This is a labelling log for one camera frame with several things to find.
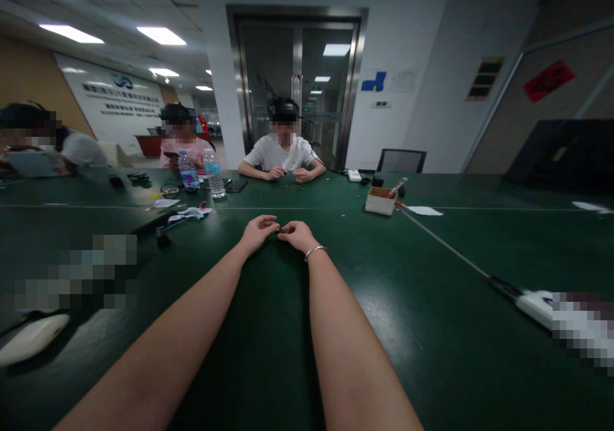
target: black hair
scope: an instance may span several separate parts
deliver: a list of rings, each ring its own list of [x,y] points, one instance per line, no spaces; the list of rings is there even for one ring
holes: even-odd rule
[[[56,113],[46,110],[36,102],[12,103],[0,110],[0,128],[4,129],[42,129],[46,123],[51,123],[55,132],[55,150],[60,153],[64,149],[64,140],[70,135],[66,127],[56,125]]]
[[[185,125],[186,121],[189,121],[190,125],[194,123],[193,113],[180,102],[168,104],[162,108],[160,110],[160,119],[168,125]]]
[[[295,122],[299,117],[299,106],[291,98],[278,97],[269,100],[267,108],[271,121]]]

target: person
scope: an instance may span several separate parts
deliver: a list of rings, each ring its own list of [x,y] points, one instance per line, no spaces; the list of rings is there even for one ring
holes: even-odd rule
[[[71,129],[55,119],[36,102],[12,103],[0,110],[3,145],[10,151],[53,149],[62,155],[69,169],[76,167],[108,167],[107,157],[92,137]],[[10,169],[6,160],[0,166]]]
[[[276,220],[261,215],[250,221],[239,242],[54,429],[165,430],[216,338],[243,265],[279,229]],[[327,251],[300,221],[281,228],[278,238],[304,253],[309,267],[311,336],[326,428],[421,430],[394,367]]]
[[[162,108],[160,117],[167,134],[160,145],[160,167],[177,169],[179,151],[184,150],[196,169],[204,169],[205,150],[215,149],[208,141],[196,137],[196,123],[190,110],[181,103],[168,104]]]
[[[277,180],[288,172],[300,184],[311,182],[326,172],[326,167],[307,140],[296,135],[299,106],[291,98],[277,98],[269,103],[269,119],[275,135],[260,138],[254,149],[239,164],[239,173],[261,180]],[[264,171],[254,166],[262,165]]]

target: water bottle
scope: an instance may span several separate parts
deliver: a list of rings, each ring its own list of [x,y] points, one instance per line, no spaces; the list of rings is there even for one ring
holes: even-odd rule
[[[200,182],[198,181],[196,167],[192,160],[188,158],[187,151],[182,150],[179,152],[177,165],[179,166],[179,172],[181,172],[181,179],[184,181],[185,190],[187,192],[197,192],[200,189]]]
[[[209,176],[211,196],[214,198],[223,198],[226,196],[226,189],[224,188],[219,161],[217,155],[211,148],[205,150],[205,170]]]

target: silver bracelet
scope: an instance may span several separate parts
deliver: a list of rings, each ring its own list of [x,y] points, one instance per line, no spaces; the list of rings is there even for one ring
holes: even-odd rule
[[[324,246],[317,246],[314,247],[313,249],[309,250],[306,254],[305,254],[305,261],[307,261],[307,259],[309,258],[309,256],[311,255],[311,252],[315,252],[317,249],[324,249],[326,251],[326,253],[328,253],[328,249]]]

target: pink shirt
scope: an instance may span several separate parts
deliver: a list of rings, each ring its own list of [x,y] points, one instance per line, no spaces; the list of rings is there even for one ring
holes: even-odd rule
[[[209,148],[213,150],[213,147],[209,145],[208,141],[198,137],[190,143],[179,141],[174,138],[162,139],[162,144],[160,145],[160,167],[166,168],[170,166],[170,161],[165,156],[164,152],[179,153],[182,150],[187,151],[187,155],[192,161],[204,166],[203,158],[205,157],[205,150]]]

